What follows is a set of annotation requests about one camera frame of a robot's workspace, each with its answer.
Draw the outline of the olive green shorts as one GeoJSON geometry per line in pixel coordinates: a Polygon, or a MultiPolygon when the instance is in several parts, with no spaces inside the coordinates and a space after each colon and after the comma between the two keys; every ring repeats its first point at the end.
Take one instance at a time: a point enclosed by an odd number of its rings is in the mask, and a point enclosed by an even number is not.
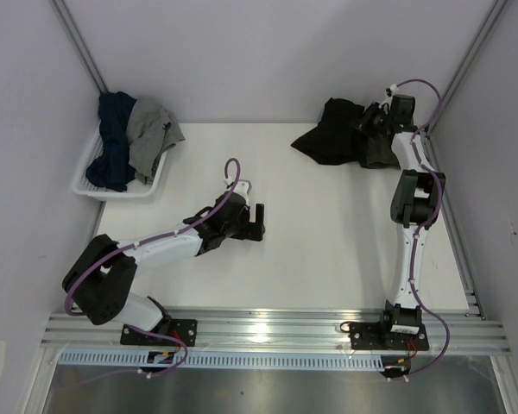
{"type": "Polygon", "coordinates": [[[383,135],[359,135],[359,165],[366,169],[400,168],[400,164],[383,135]]]}

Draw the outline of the black shorts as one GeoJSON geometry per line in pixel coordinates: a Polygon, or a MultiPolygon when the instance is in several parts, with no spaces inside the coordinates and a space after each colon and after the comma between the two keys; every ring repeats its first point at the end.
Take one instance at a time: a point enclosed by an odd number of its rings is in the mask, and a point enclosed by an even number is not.
{"type": "Polygon", "coordinates": [[[290,147],[324,166],[358,162],[361,134],[356,129],[364,107],[344,98],[331,97],[317,126],[290,144],[290,147]]]}

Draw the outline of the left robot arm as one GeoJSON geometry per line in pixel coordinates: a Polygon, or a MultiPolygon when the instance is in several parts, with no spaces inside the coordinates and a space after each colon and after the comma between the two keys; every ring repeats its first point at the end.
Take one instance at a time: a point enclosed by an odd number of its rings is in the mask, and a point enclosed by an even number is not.
{"type": "Polygon", "coordinates": [[[260,242],[265,234],[265,206],[250,217],[249,200],[226,191],[166,233],[122,243],[102,234],[94,237],[62,281],[66,307],[94,325],[120,322],[139,329],[148,343],[164,343],[170,334],[169,315],[154,298],[131,291],[136,277],[170,262],[209,253],[228,240],[260,242]]]}

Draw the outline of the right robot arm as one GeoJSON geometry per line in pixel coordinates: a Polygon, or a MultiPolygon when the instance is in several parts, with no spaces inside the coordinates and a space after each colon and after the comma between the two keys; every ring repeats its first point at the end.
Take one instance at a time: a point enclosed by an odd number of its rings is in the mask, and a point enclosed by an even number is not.
{"type": "Polygon", "coordinates": [[[438,218],[445,175],[433,170],[422,149],[414,109],[414,97],[389,93],[382,103],[373,103],[358,123],[361,132],[389,144],[401,176],[390,205],[398,235],[393,297],[377,323],[352,330],[356,349],[428,349],[420,271],[428,231],[438,218]]]}

